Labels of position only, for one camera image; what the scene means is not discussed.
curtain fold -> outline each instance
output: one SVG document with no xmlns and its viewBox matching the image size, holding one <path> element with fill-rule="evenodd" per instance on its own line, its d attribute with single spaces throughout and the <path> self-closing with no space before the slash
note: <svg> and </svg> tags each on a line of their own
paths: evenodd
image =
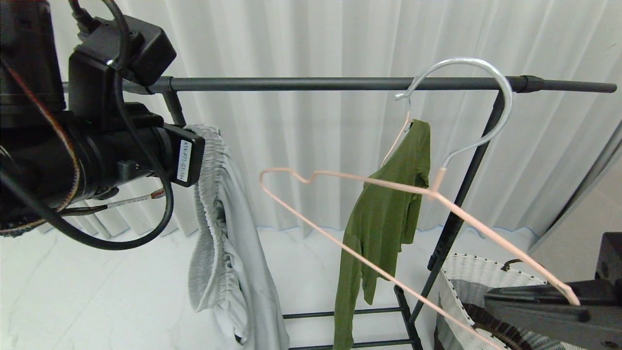
<svg viewBox="0 0 622 350">
<path fill-rule="evenodd" d="M 506 75 L 622 84 L 622 2 L 593 1 L 208 1 L 119 0 L 125 14 L 161 26 L 177 50 L 174 77 L 406 77 L 455 56 L 485 59 Z M 92 15 L 111 18 L 99 1 Z M 64 80 L 78 44 L 69 6 L 52 1 Z M 448 67 L 435 76 L 483 76 Z M 259 172 L 288 166 L 303 175 L 329 169 L 369 175 L 399 132 L 408 103 L 396 92 L 180 93 L 188 124 L 221 129 L 244 173 L 259 225 L 301 223 L 263 194 Z M 496 92 L 415 92 L 411 116 L 431 125 L 432 173 L 451 150 L 481 136 Z M 464 207 L 488 225 L 528 227 L 542 235 L 580 185 L 622 121 L 620 93 L 536 92 L 515 95 L 508 124 L 488 148 Z M 126 95 L 172 121 L 159 96 Z M 473 153 L 450 165 L 440 191 L 453 198 Z M 322 226 L 341 229 L 362 190 L 320 178 L 303 186 L 284 174 L 267 184 Z M 123 186 L 118 199 L 157 189 L 154 179 Z M 175 186 L 167 232 L 198 227 L 191 192 Z M 77 219 L 105 237 L 159 221 L 164 200 Z M 447 210 L 425 202 L 422 230 Z"/>
</svg>

laundry basket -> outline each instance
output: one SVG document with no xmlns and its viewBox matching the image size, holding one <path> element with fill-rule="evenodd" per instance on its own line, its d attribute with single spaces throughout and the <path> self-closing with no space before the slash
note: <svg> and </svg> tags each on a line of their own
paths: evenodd
<svg viewBox="0 0 622 350">
<path fill-rule="evenodd" d="M 484 310 L 484 296 L 493 288 L 541 285 L 545 282 L 501 264 L 467 254 L 454 254 L 443 264 L 439 278 L 439 306 L 479 333 L 490 336 L 501 348 L 512 350 L 582 349 L 542 334 L 503 323 Z M 442 315 L 434 331 L 435 350 L 488 350 L 487 343 L 474 337 Z"/>
</svg>

hanger hook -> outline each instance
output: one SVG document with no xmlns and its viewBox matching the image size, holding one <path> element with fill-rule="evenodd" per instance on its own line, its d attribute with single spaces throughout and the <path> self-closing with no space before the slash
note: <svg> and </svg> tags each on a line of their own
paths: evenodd
<svg viewBox="0 0 622 350">
<path fill-rule="evenodd" d="M 473 143 L 469 146 L 466 146 L 460 149 L 456 149 L 455 151 L 449 153 L 447 157 L 445 157 L 445 161 L 443 162 L 443 168 L 445 169 L 449 165 L 449 162 L 451 161 L 453 156 L 455 156 L 458 153 L 464 152 L 466 150 L 472 149 L 474 147 L 477 147 L 479 145 L 489 142 L 499 133 L 499 131 L 501 131 L 503 126 L 505 126 L 506 122 L 508 121 L 509 114 L 512 110 L 512 99 L 513 99 L 512 86 L 510 86 L 508 79 L 503 74 L 501 74 L 501 72 L 499 72 L 499 70 L 495 68 L 493 65 L 481 59 L 474 59 L 470 57 L 455 57 L 452 59 L 440 61 L 439 63 L 428 68 L 424 73 L 422 73 L 418 77 L 415 77 L 415 79 L 413 79 L 412 81 L 412 84 L 410 85 L 410 87 L 408 87 L 408 89 L 405 92 L 398 93 L 397 95 L 395 95 L 396 101 L 401 100 L 402 98 L 408 98 L 410 100 L 412 92 L 417 88 L 417 86 L 419 86 L 419 84 L 428 75 L 430 75 L 430 73 L 446 65 L 452 65 L 452 64 L 473 65 L 475 67 L 479 67 L 487 71 L 499 83 L 499 86 L 501 87 L 501 92 L 503 92 L 503 100 L 505 101 L 505 106 L 503 107 L 501 118 L 499 119 L 497 124 L 488 134 L 484 135 L 484 137 L 482 137 L 476 143 Z"/>
</svg>

white label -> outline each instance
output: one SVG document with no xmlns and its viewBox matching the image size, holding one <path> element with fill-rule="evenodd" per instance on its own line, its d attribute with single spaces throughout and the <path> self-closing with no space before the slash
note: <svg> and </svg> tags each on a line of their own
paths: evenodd
<svg viewBox="0 0 622 350">
<path fill-rule="evenodd" d="M 186 140 L 182 140 L 179 145 L 179 163 L 177 164 L 177 179 L 183 182 L 188 181 L 188 168 L 190 167 L 190 153 L 192 152 L 192 144 Z"/>
</svg>

black metal rod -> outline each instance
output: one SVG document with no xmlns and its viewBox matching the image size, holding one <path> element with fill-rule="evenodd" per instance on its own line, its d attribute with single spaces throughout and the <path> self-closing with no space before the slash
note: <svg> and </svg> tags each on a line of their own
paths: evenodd
<svg viewBox="0 0 622 350">
<path fill-rule="evenodd" d="M 355 315 L 364 315 L 368 313 L 392 313 L 392 312 L 400 312 L 401 308 L 378 308 L 378 309 L 362 309 L 362 310 L 354 310 Z M 334 311 L 326 311 L 326 312 L 318 312 L 318 313 L 291 313 L 289 315 L 283 315 L 284 319 L 293 319 L 293 318 L 311 318 L 311 317 L 328 317 L 334 316 Z"/>
<path fill-rule="evenodd" d="M 581 92 L 616 91 L 611 83 L 544 80 L 530 75 L 507 77 L 515 92 L 561 90 Z M 327 91 L 327 90 L 406 90 L 413 78 L 174 78 L 162 77 L 146 90 L 128 83 L 127 90 L 136 93 L 164 91 Z M 453 77 L 426 78 L 417 90 L 499 90 L 494 78 Z"/>
<path fill-rule="evenodd" d="M 490 117 L 488 118 L 488 122 L 486 127 L 484 127 L 482 135 L 489 133 L 494 126 L 497 125 L 497 122 L 501 118 L 504 106 L 505 102 L 503 100 L 503 93 L 499 91 L 497 98 L 494 100 L 493 110 L 490 112 Z M 464 180 L 462 180 L 462 185 L 460 185 L 460 190 L 458 190 L 458 194 L 456 195 L 456 199 L 454 201 L 454 204 L 458 207 L 462 206 L 465 198 L 467 197 L 468 190 L 471 187 L 471 183 L 473 183 L 473 179 L 475 178 L 475 174 L 477 174 L 477 169 L 480 167 L 487 148 L 488 143 L 485 143 L 477 147 L 475 150 L 473 159 L 471 159 L 471 164 L 468 166 Z M 440 269 L 443 267 L 443 263 L 445 262 L 454 241 L 456 241 L 456 237 L 458 237 L 458 233 L 460 228 L 462 228 L 463 223 L 464 220 L 459 218 L 459 216 L 453 212 L 449 213 L 447 221 L 443 226 L 443 231 L 440 233 L 439 241 L 437 242 L 434 252 L 428 262 L 428 270 L 430 270 L 430 275 L 428 275 L 428 279 L 425 281 L 424 289 L 421 291 L 421 295 L 423 297 L 427 297 L 430 294 L 432 285 L 434 285 L 434 281 L 436 281 L 436 278 L 440 273 Z M 410 318 L 410 323 L 415 323 L 415 320 L 421 312 L 423 305 L 424 304 L 421 301 L 417 301 Z"/>
<path fill-rule="evenodd" d="M 397 304 L 402 310 L 402 319 L 406 326 L 406 332 L 408 332 L 408 338 L 411 340 L 412 350 L 423 350 L 421 338 L 419 338 L 419 334 L 417 334 L 415 324 L 411 323 L 411 307 L 408 306 L 408 301 L 406 301 L 406 297 L 404 296 L 404 290 L 399 286 L 393 286 L 393 291 L 397 298 Z"/>
<path fill-rule="evenodd" d="M 175 91 L 165 91 L 162 93 L 166 108 L 169 109 L 170 115 L 173 117 L 173 123 L 178 126 L 186 126 L 186 119 L 183 117 L 182 102 Z"/>
<path fill-rule="evenodd" d="M 403 345 L 410 344 L 410 339 L 396 339 L 396 340 L 380 340 L 380 341 L 367 341 L 364 343 L 354 343 L 353 349 L 358 348 L 376 348 L 378 346 L 391 346 L 391 345 Z M 298 348 L 289 348 L 289 350 L 331 350 L 332 344 L 329 345 L 314 345 L 314 346 L 301 346 Z"/>
</svg>

